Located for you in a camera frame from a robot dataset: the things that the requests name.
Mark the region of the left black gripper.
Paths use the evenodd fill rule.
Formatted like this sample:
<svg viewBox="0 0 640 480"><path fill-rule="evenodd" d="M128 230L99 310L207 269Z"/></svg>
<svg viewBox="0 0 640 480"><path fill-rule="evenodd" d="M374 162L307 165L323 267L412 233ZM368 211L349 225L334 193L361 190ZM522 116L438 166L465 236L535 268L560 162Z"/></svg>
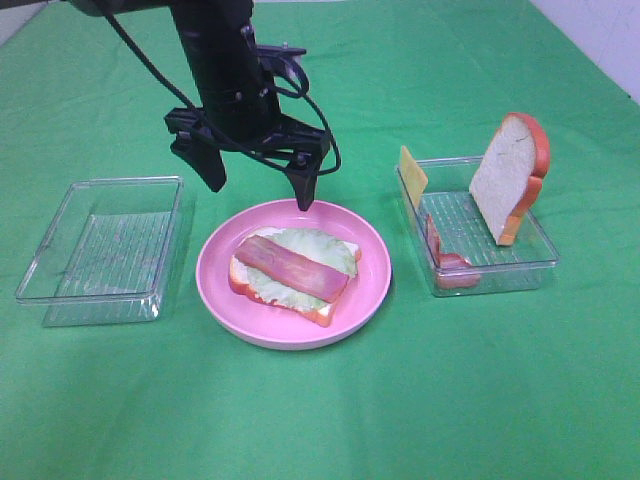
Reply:
<svg viewBox="0 0 640 480"><path fill-rule="evenodd" d="M311 127L280 111L278 96L305 100L323 123ZM308 89L285 89L269 84L254 106L248 100L212 112L198 108L175 108L165 116L175 140L171 152L187 163L213 192L219 192L227 176L222 151L243 153L275 170L287 171L297 207L307 211L315 198L318 173L331 146L326 118L308 96Z"/></svg>

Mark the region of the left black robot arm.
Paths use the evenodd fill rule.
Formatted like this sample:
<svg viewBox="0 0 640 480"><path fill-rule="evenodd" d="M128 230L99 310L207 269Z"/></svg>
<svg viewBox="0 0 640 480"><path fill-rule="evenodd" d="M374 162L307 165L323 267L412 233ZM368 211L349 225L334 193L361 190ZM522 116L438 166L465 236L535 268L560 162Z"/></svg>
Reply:
<svg viewBox="0 0 640 480"><path fill-rule="evenodd" d="M172 152L214 192L226 182L224 151L239 152L283 173L297 205L314 201L328 152L338 150L327 123L315 128L280 109L279 99L306 99L309 80L298 59L302 48L259 45L251 1L76 1L86 15L105 18L149 72L181 102L164 120L175 139ZM200 106L194 105L152 64L117 22L121 13L169 9L191 70Z"/></svg>

